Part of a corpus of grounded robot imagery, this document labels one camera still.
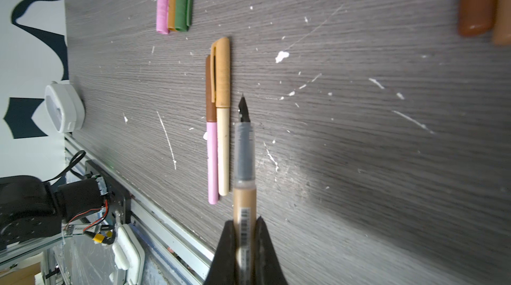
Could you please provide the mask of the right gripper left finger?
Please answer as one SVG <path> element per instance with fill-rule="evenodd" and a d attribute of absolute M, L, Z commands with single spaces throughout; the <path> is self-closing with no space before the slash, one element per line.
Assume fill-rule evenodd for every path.
<path fill-rule="evenodd" d="M 226 221 L 203 285 L 233 285 L 236 282 L 236 232 L 233 221 Z"/>

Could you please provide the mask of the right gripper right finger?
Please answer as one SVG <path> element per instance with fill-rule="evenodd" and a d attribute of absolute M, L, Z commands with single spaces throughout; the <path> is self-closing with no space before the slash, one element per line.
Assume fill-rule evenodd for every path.
<path fill-rule="evenodd" d="M 256 285 L 288 285 L 262 217 L 255 222 L 254 281 Z"/>

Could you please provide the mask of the light pink marker pen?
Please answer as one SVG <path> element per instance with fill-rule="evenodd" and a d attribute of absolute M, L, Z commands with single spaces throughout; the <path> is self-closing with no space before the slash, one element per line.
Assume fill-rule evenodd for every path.
<path fill-rule="evenodd" d="M 234 135 L 233 206 L 236 230 L 236 283 L 254 282 L 254 232 L 257 188 L 254 128 L 244 97 L 239 105 Z"/>

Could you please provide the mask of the gold tan marker pen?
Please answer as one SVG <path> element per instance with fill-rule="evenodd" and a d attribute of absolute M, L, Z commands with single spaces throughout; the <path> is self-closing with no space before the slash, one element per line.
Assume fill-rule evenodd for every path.
<path fill-rule="evenodd" d="M 230 39 L 215 41 L 210 51 L 211 102 L 216 108 L 218 140 L 218 193 L 230 192 L 230 111 L 231 111 Z"/>

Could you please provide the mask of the mauve pink pen cap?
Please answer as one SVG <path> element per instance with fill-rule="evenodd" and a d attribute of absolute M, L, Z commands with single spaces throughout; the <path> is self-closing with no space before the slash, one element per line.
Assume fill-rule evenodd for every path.
<path fill-rule="evenodd" d="M 168 0 L 156 1 L 156 31 L 168 34 Z"/>

